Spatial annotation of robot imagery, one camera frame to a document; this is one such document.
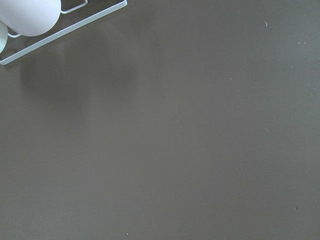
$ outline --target metal frame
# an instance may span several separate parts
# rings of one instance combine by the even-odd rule
[[[62,11],[61,10],[61,13],[62,14],[71,13],[71,12],[73,12],[73,11],[83,7],[83,6],[85,6],[87,3],[88,3],[88,0],[84,0],[84,3],[82,3],[82,4],[80,4],[80,5],[76,6],[76,7],[73,7],[71,9],[69,9],[69,10],[66,10],[66,11]],[[52,35],[50,35],[50,36],[38,41],[38,42],[36,42],[36,43],[34,43],[34,44],[32,44],[32,45],[30,45],[28,47],[26,47],[26,48],[24,48],[24,49],[22,49],[21,51],[18,51],[16,53],[14,53],[13,55],[8,56],[7,58],[5,58],[3,60],[0,60],[0,64],[1,65],[9,64],[12,61],[14,61],[14,60],[16,60],[16,59],[18,59],[18,58],[20,58],[20,57],[32,52],[32,51],[38,49],[40,47],[42,47],[43,45],[46,45],[46,44],[52,42],[53,40],[56,40],[56,39],[58,39],[58,38],[60,38],[60,37],[62,37],[64,35],[72,32],[72,31],[76,30],[76,29],[81,28],[84,25],[87,25],[87,24],[89,24],[89,23],[91,23],[91,22],[93,22],[93,21],[95,21],[95,20],[97,20],[99,18],[102,18],[102,17],[104,17],[104,16],[106,16],[106,15],[108,15],[108,14],[114,12],[114,11],[117,11],[117,10],[125,7],[126,5],[127,5],[127,0],[123,0],[122,2],[119,2],[119,3],[117,3],[117,4],[113,5],[113,6],[105,9],[105,10],[102,10],[102,11],[100,11],[100,12],[94,14],[94,15],[91,15],[91,16],[87,17],[86,19],[83,19],[83,20],[81,20],[81,21],[79,21],[79,22],[77,22],[77,23],[75,23],[75,24],[73,24],[71,26],[68,26],[68,27],[66,27],[66,28],[64,28],[64,29],[62,29],[62,30],[60,30],[60,31],[58,31],[58,32],[56,32],[56,33],[54,33],[54,34],[52,34]],[[18,38],[20,36],[20,34],[11,35],[11,34],[8,33],[8,36],[10,38]]]

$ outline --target white mug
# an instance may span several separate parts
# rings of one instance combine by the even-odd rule
[[[0,21],[0,53],[3,51],[8,40],[8,28]]]
[[[28,37],[49,31],[60,12],[61,0],[0,0],[0,21]]]

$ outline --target table surface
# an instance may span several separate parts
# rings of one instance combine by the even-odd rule
[[[0,239],[320,239],[319,12],[130,0],[0,66]]]

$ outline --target wire rack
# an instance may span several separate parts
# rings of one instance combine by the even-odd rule
[[[55,26],[45,34],[27,37],[9,29],[8,41],[0,54],[0,64],[12,61],[127,5],[127,0],[62,0]]]

